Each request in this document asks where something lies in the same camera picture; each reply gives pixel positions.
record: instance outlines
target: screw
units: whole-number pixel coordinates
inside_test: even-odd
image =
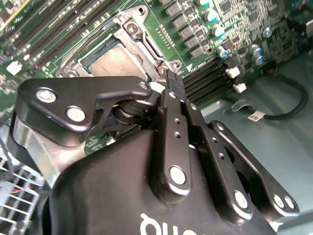
[[[194,105],[193,103],[191,103],[190,106],[191,106],[191,108],[192,108],[193,110],[197,110],[196,105]]]
[[[263,31],[263,37],[269,38],[272,35],[273,30],[270,27],[266,27]]]
[[[285,196],[285,202],[287,203],[287,205],[291,208],[294,209],[294,204],[292,202],[292,200],[290,198],[288,198],[287,196]]]
[[[175,95],[174,92],[169,92],[169,95],[170,95],[171,98],[176,99],[176,95]]]
[[[220,125],[219,123],[217,123],[216,125],[217,125],[217,127],[218,127],[221,131],[223,131],[223,130],[224,130],[223,126],[222,126],[222,125]]]
[[[246,200],[246,197],[241,192],[235,191],[234,196],[235,196],[236,202],[241,208],[244,208],[244,209],[248,208],[248,201]]]
[[[128,26],[127,26],[127,30],[130,32],[130,33],[137,33],[138,32],[138,27],[137,25],[135,25],[134,23],[130,23]]]
[[[148,86],[144,82],[139,82],[139,86],[143,89],[148,89]]]
[[[81,110],[80,108],[76,108],[76,107],[72,107],[72,108],[68,108],[67,110],[67,116],[76,122],[80,122],[85,120],[85,113],[83,110]]]
[[[49,90],[39,90],[36,92],[36,97],[38,100],[44,102],[44,103],[53,103],[57,96],[55,93]]]
[[[185,173],[177,166],[173,166],[170,169],[170,175],[173,181],[178,185],[183,185],[186,182]]]
[[[279,196],[275,195],[275,194],[274,194],[274,201],[280,208],[284,208],[285,207],[282,199]]]
[[[179,63],[179,62],[174,63],[174,68],[175,68],[175,69],[177,69],[177,68],[179,68],[179,67],[180,67],[180,63]]]

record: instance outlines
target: screw head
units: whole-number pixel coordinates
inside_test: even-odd
[[[197,107],[196,107],[195,104],[191,103],[190,106],[191,106],[191,108],[192,108],[193,110],[197,110]]]
[[[283,200],[278,195],[274,195],[274,201],[280,208],[285,207]]]
[[[292,200],[290,198],[288,198],[287,196],[285,196],[285,202],[287,203],[287,205],[291,208],[291,209],[294,209],[295,206],[292,202]]]
[[[137,25],[135,25],[134,23],[130,23],[128,26],[127,26],[127,30],[130,32],[130,33],[137,33],[138,32],[138,27]]]
[[[44,103],[53,103],[57,99],[57,96],[55,95],[55,93],[53,93],[50,90],[45,90],[45,89],[37,91],[36,97],[38,100]]]
[[[221,131],[224,130],[224,127],[223,127],[221,124],[217,123],[216,125],[217,125],[217,127],[218,127]]]
[[[143,89],[148,89],[148,86],[144,82],[139,82],[139,86]]]
[[[263,31],[263,37],[264,38],[269,38],[273,33],[273,30],[270,27],[266,27]]]
[[[76,122],[85,120],[86,115],[83,110],[77,107],[71,107],[67,109],[67,116]]]
[[[246,197],[241,192],[235,191],[234,196],[235,196],[236,202],[241,208],[244,208],[244,209],[248,208],[248,201],[246,200]]]
[[[174,92],[169,92],[169,95],[170,95],[171,98],[176,99],[176,95],[175,95]]]
[[[171,167],[170,175],[173,181],[178,185],[183,185],[186,182],[185,173],[177,166]]]

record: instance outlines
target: capacitor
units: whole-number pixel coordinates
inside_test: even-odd
[[[256,65],[262,65],[265,62],[265,57],[262,55],[259,57],[253,57],[253,61],[255,62]]]
[[[210,2],[210,0],[198,0],[198,4],[201,6],[209,6]]]
[[[220,46],[217,48],[217,54],[221,59],[224,59],[227,56],[227,51],[224,49],[224,47]]]
[[[209,22],[215,22],[215,21],[218,20],[219,14],[218,14],[215,10],[209,8],[209,9],[207,9],[207,11],[205,12],[204,17],[205,17],[205,19],[206,19],[207,21],[209,21]]]
[[[256,44],[253,44],[251,46],[251,49],[250,49],[250,54],[255,57],[255,58],[259,58],[260,56],[262,56],[264,53],[263,53],[263,50],[262,48],[260,48],[258,45]]]
[[[221,38],[225,34],[225,30],[219,24],[215,24],[212,27],[212,34],[218,38]]]

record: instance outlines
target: metal lever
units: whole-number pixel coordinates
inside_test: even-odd
[[[253,215],[252,203],[230,158],[213,130],[207,128],[200,110],[190,101],[184,105],[190,141],[199,149],[203,168],[220,215],[232,223],[243,223]]]
[[[188,127],[180,98],[169,89],[162,92],[157,119],[151,188],[165,203],[178,203],[188,196],[192,185]]]
[[[19,86],[15,111],[30,128],[73,147],[102,130],[115,104],[151,94],[148,84],[134,76],[30,79]]]
[[[209,127],[218,133],[233,155],[236,171],[242,173],[249,182],[252,201],[267,221],[285,223],[291,217],[299,215],[296,201],[225,125],[212,121]]]

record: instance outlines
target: motherboard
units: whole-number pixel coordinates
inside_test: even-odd
[[[135,75],[157,82],[172,70],[197,105],[243,92],[268,64],[311,46],[311,3],[0,0],[0,117],[10,121],[16,88],[31,78]],[[102,147],[97,138],[88,144]]]

